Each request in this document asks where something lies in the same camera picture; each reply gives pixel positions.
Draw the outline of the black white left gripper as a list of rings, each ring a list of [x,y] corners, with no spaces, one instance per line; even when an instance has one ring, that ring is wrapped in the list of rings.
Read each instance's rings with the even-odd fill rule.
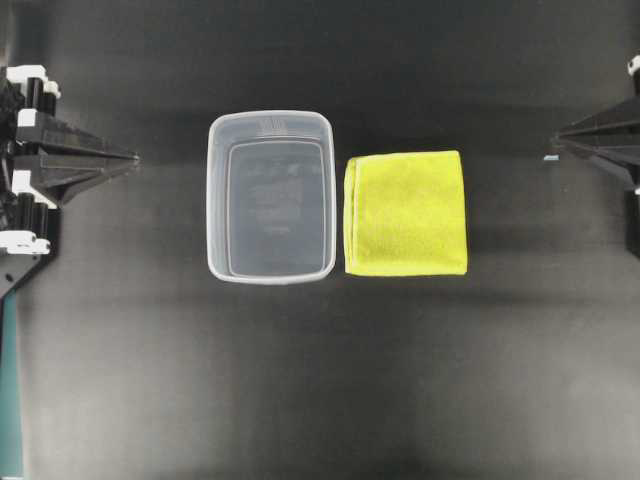
[[[135,152],[49,115],[60,96],[41,65],[1,67],[2,298],[50,253],[51,210],[139,167]],[[30,155],[39,152],[35,145],[81,155]]]

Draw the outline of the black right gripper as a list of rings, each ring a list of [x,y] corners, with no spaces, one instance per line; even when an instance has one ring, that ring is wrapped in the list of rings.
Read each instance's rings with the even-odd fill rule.
[[[620,179],[625,194],[626,246],[639,252],[639,56],[627,65],[635,97],[562,127],[552,145],[558,154],[588,160]]]

